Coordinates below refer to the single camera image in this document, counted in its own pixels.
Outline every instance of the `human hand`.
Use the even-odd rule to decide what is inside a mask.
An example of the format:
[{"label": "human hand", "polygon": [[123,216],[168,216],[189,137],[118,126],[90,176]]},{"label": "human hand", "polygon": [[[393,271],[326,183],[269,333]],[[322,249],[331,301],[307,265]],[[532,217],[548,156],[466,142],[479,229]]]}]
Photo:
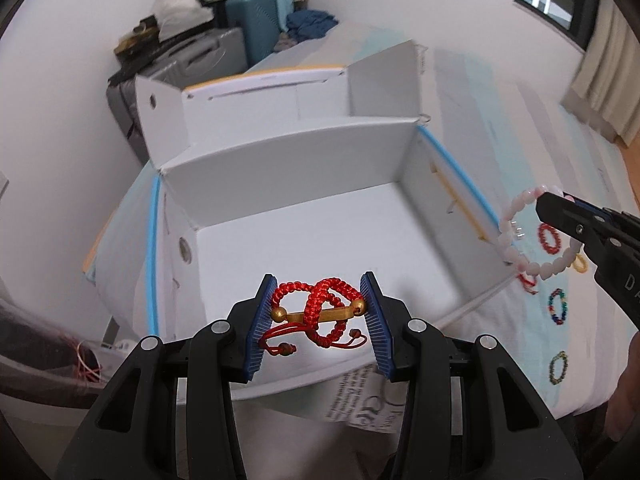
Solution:
[{"label": "human hand", "polygon": [[631,427],[640,412],[640,332],[629,345],[629,361],[622,372],[618,387],[609,399],[604,429],[611,440],[618,442]]}]

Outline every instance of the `gray suitcase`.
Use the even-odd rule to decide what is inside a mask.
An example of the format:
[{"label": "gray suitcase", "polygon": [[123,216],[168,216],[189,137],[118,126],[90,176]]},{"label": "gray suitcase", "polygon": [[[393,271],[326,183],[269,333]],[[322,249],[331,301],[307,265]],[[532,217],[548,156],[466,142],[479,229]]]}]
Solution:
[{"label": "gray suitcase", "polygon": [[[183,89],[246,70],[242,29],[215,28],[176,45],[141,70],[140,75]],[[136,156],[142,164],[146,164],[149,154],[138,118],[134,79],[109,86],[107,101]]]}]

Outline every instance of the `wooden floor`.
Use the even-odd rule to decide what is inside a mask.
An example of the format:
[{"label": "wooden floor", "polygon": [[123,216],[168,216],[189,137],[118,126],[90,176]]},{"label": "wooden floor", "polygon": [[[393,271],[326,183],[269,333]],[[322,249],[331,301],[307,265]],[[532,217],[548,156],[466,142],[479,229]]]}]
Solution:
[{"label": "wooden floor", "polygon": [[626,172],[629,174],[629,182],[636,196],[636,203],[640,208],[640,135],[638,135],[631,146],[626,147],[622,139],[618,138],[618,146],[625,159]]}]

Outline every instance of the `blue strip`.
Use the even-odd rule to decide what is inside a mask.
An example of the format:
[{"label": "blue strip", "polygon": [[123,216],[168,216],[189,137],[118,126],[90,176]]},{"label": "blue strip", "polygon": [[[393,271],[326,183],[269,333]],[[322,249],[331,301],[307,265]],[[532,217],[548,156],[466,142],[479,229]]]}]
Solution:
[{"label": "blue strip", "polygon": [[156,243],[158,241],[158,199],[160,175],[156,175],[151,187],[149,224],[146,236],[146,322],[150,335],[159,336],[158,304],[156,302]]},{"label": "blue strip", "polygon": [[420,130],[421,134],[423,134],[423,136],[433,145],[433,147],[437,150],[437,152],[440,153],[440,156],[449,163],[453,171],[455,171],[460,177],[460,180],[462,180],[462,182],[466,184],[471,194],[474,197],[476,197],[476,200],[478,200],[478,203],[481,205],[482,209],[484,209],[484,212],[489,215],[489,218],[491,218],[491,220],[494,221],[495,226],[498,227],[498,223],[499,223],[498,215],[495,213],[491,205],[487,202],[486,198],[484,197],[482,192],[478,189],[476,184],[474,184],[474,182],[465,173],[465,170],[463,170],[460,167],[460,165],[456,162],[456,159],[453,158],[453,156],[451,156],[451,154],[446,150],[446,148],[438,142],[438,139],[436,139],[433,135],[431,135],[430,131],[427,130],[427,128],[425,128],[420,124],[418,126],[418,130]]}]

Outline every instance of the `white plastic bag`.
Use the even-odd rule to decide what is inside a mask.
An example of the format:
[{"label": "white plastic bag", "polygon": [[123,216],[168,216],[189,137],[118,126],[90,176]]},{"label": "white plastic bag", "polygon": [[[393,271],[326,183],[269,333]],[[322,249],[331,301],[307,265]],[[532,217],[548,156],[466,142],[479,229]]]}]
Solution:
[{"label": "white plastic bag", "polygon": [[156,0],[151,12],[158,20],[160,41],[213,19],[213,11],[198,0]]}]

